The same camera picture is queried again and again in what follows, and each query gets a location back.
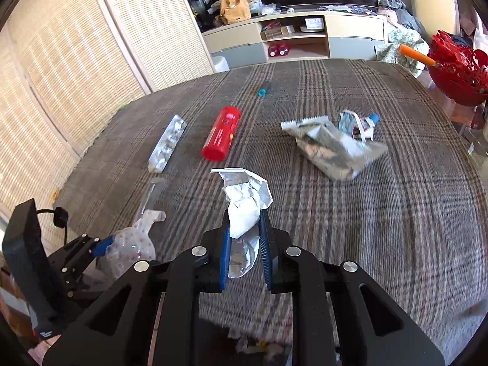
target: tv cabinet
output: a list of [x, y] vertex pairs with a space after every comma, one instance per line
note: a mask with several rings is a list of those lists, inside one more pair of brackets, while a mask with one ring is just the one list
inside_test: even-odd
[[[305, 17], [324, 19], [320, 33], [302, 33]], [[263, 27], [278, 21], [282, 26], [293, 25], [296, 33], [269, 40], [261, 38]], [[349, 58], [376, 60], [374, 47], [387, 43], [386, 17], [352, 13], [310, 11], [260, 16], [222, 26], [203, 33], [212, 56], [223, 56], [229, 67], [294, 60]], [[268, 47], [286, 41], [291, 49], [286, 56], [268, 56]]]

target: silver screw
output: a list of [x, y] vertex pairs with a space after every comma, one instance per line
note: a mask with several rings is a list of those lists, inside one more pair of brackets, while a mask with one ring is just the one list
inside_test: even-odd
[[300, 248], [298, 248], [296, 246], [290, 246], [290, 247], [286, 248], [286, 254], [289, 256], [296, 257], [296, 256], [301, 255], [301, 253], [302, 253], [302, 251], [300, 250]]
[[196, 246], [191, 250], [191, 254], [194, 256], [204, 256], [207, 253], [207, 249], [204, 246]]
[[358, 270], [358, 265], [353, 261], [346, 261], [343, 264], [344, 270], [348, 272], [356, 272]]
[[149, 263], [145, 260], [138, 261], [137, 263], [134, 264], [134, 269], [137, 272], [146, 271], [148, 268], [149, 268]]

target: red bottle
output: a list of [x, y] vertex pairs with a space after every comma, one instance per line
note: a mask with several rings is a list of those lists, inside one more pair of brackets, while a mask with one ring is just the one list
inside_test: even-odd
[[235, 107], [224, 107], [203, 145], [202, 157], [209, 161], [222, 161], [229, 153], [241, 112]]
[[268, 55], [270, 57], [277, 56], [278, 55], [278, 47], [279, 47], [278, 44], [270, 45], [268, 48]]
[[288, 55], [288, 52], [290, 52], [290, 44], [286, 42], [280, 44], [280, 46], [278, 47], [278, 53], [280, 54], [280, 56]]

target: red basket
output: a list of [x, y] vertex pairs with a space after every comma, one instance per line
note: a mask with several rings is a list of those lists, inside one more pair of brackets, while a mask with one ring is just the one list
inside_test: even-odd
[[456, 45], [439, 30], [432, 39], [429, 67], [435, 85], [456, 103], [474, 107], [488, 99], [488, 55], [481, 50]]

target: orange stick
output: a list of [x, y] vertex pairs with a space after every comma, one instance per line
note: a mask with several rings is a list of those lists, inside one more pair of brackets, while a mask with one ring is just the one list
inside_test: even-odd
[[400, 44], [399, 51], [400, 53], [403, 53], [403, 55], [405, 56], [418, 60], [420, 63], [424, 63], [427, 67], [434, 66], [436, 63], [434, 59], [429, 58], [423, 53], [420, 53], [414, 50], [413, 48], [406, 46], [405, 44]]

